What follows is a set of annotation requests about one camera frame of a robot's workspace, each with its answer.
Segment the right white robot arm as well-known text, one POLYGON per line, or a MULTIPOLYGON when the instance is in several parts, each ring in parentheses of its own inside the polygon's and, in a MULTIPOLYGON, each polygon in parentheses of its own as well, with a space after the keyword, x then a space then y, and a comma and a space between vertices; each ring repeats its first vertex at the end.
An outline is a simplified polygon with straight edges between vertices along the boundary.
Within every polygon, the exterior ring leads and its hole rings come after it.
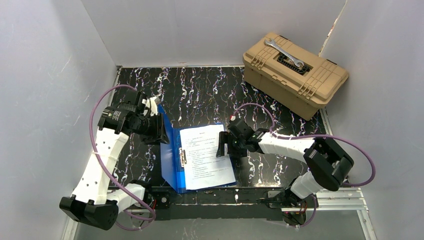
POLYGON ((269 129, 254 130, 237 117, 230 120, 227 128, 227 131, 219 132, 216 157, 243 158, 248 152, 274 154, 308 166, 309 171, 296 177, 286 189, 275 196, 257 200, 269 208, 301 205, 310 195, 323 189, 336 192, 354 166, 349 154, 328 136, 303 136, 301 139, 274 136, 269 129))

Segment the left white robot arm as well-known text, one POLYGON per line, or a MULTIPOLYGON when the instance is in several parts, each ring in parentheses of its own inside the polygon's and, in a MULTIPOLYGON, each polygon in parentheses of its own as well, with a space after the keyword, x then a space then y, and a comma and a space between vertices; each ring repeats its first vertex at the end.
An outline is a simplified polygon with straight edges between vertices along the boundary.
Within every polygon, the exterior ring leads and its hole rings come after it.
POLYGON ((160 102, 158 96, 131 89, 120 103, 104 108, 96 135, 90 137, 93 150, 84 173, 71 195, 59 202, 72 220, 109 230, 118 215, 134 204, 144 201, 142 206, 148 207, 147 182, 132 180, 122 185, 112 173, 130 136, 139 136, 146 145, 169 143, 160 102))

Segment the tan plastic toolbox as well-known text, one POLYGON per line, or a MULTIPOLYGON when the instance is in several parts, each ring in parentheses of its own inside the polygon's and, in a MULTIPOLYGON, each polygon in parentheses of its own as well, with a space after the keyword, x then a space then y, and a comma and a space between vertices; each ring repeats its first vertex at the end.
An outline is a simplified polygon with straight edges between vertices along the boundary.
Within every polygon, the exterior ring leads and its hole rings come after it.
POLYGON ((346 69, 311 53, 289 39, 270 32, 243 55, 244 81, 281 103, 306 121, 332 99, 349 77, 346 69), (303 68, 264 43, 275 42, 290 55, 304 62, 303 68))

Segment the aluminium frame rail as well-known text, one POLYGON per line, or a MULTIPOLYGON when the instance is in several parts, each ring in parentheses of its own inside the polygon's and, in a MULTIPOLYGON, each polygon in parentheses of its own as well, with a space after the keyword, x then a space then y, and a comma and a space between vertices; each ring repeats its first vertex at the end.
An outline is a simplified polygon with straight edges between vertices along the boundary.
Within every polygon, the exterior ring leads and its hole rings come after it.
POLYGON ((288 226, 289 208, 268 208, 256 203, 272 188, 230 187, 205 192, 170 194, 168 207, 157 207, 157 218, 135 230, 138 220, 121 214, 117 226, 101 230, 69 220, 64 240, 374 240, 376 234, 364 196, 358 188, 321 191, 318 208, 307 201, 309 224, 288 226))

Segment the blue plastic folder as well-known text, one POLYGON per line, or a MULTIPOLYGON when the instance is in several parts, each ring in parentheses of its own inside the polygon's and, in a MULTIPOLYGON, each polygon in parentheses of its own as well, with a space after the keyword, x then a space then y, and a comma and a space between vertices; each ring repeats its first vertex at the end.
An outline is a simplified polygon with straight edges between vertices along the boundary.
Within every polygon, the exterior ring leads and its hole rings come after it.
MULTIPOLYGON (((203 124, 203 125, 190 126, 190 127, 184 127, 184 128, 174 128, 168 116, 164 115, 163 117, 164 117, 165 129, 169 137, 169 144, 162 143, 160 145, 161 176, 179 194, 185 194, 187 192, 198 191, 198 190, 186 190, 184 166, 187 161, 185 158, 185 153, 183 152, 182 146, 181 146, 180 130, 186 129, 186 128, 202 127, 207 125, 203 124)), ((217 186, 217 187, 229 187, 234 185, 217 186)))

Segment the white printed paper files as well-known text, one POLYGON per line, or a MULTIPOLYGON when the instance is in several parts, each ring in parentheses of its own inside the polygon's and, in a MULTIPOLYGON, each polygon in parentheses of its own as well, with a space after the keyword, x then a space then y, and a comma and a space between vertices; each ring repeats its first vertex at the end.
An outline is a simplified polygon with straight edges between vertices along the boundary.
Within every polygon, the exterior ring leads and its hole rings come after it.
POLYGON ((202 190, 236 184, 234 169, 228 155, 217 157, 219 133, 223 124, 210 124, 180 130, 181 148, 185 153, 185 188, 202 190))

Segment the silver open-end wrench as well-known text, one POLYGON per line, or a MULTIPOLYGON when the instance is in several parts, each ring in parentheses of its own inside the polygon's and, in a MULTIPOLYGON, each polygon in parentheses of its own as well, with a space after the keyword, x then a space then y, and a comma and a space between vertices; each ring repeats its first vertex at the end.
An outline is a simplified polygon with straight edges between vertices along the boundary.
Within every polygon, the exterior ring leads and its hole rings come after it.
POLYGON ((300 59, 298 59, 298 58, 296 58, 296 57, 294 57, 294 56, 292 56, 291 54, 289 54, 288 52, 286 52, 285 50, 283 50, 276 42, 275 42, 275 40, 273 39, 273 38, 270 38, 270 39, 265 39, 264 40, 264 44, 265 45, 267 45, 267 46, 270 46, 270 47, 272 47, 272 48, 274 48, 274 49, 276 49, 277 51, 279 51, 281 54, 283 54, 284 56, 286 56, 287 58, 288 58, 288 60, 289 60, 289 62, 292 64, 292 65, 294 65, 294 66, 296 66, 297 68, 299 68, 299 69, 302 69, 303 67, 304 67, 304 65, 305 65, 305 63, 302 61, 302 60, 300 60, 300 59))

